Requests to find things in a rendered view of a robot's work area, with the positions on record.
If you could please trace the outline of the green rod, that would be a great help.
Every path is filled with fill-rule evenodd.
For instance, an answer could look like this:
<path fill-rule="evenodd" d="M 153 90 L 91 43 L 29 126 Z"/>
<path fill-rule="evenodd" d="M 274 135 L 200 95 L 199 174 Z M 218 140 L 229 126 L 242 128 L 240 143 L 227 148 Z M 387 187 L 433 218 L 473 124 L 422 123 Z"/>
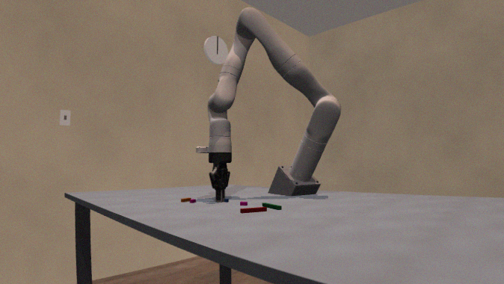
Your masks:
<path fill-rule="evenodd" d="M 273 205 L 273 204 L 269 204 L 269 203 L 263 203 L 262 206 L 270 208 L 270 209 L 281 210 L 281 206 Z"/>

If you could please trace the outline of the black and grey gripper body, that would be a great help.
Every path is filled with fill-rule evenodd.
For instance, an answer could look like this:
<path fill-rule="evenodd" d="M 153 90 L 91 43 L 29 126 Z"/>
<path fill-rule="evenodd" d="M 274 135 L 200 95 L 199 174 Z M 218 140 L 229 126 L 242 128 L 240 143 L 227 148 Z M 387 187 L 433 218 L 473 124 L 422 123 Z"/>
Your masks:
<path fill-rule="evenodd" d="M 231 163 L 231 161 L 231 152 L 209 152 L 209 163 L 213 163 L 213 170 L 217 167 L 219 179 L 221 179 L 221 170 L 227 168 L 227 163 Z"/>

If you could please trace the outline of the red rod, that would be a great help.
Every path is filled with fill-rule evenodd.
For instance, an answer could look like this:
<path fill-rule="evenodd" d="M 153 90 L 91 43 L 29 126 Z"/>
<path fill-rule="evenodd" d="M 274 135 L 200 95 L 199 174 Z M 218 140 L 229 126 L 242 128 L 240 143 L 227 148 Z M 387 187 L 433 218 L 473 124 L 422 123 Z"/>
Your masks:
<path fill-rule="evenodd" d="M 240 213 L 266 212 L 266 211 L 267 211 L 267 207 L 240 209 Z"/>

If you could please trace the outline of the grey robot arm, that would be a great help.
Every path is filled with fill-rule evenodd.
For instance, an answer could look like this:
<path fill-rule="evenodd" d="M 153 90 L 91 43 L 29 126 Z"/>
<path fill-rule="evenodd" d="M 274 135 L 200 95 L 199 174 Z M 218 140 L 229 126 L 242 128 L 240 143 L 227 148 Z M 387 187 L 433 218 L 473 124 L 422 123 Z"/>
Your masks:
<path fill-rule="evenodd" d="M 234 102 L 245 59 L 255 38 L 264 47 L 276 71 L 285 81 L 302 92 L 314 107 L 289 169 L 289 174 L 293 178 L 309 182 L 339 120 L 340 103 L 318 82 L 266 18 L 252 7 L 243 9 L 239 14 L 232 48 L 218 77 L 216 91 L 208 101 L 209 146 L 197 146 L 196 152 L 232 152 L 231 126 L 227 120 L 227 110 Z"/>

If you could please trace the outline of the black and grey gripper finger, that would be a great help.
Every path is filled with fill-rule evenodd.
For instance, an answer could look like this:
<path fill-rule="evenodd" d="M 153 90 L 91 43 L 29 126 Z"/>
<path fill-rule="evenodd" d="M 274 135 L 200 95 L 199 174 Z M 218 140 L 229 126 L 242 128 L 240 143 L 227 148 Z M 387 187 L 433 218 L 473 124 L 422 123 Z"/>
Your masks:
<path fill-rule="evenodd" d="M 224 183 L 224 174 L 225 174 L 225 169 L 221 170 L 221 180 L 219 180 L 219 175 L 217 173 L 217 167 L 213 170 L 212 173 L 209 173 L 209 177 L 212 183 L 212 188 L 214 188 L 215 191 L 215 200 L 216 202 L 222 202 L 223 201 L 223 183 Z M 218 184 L 218 185 L 217 185 Z"/>
<path fill-rule="evenodd" d="M 230 171 L 228 171 L 227 168 L 225 168 L 225 174 L 224 174 L 224 185 L 223 185 L 223 199 L 225 199 L 225 189 L 228 186 L 229 182 L 229 177 L 230 177 Z"/>

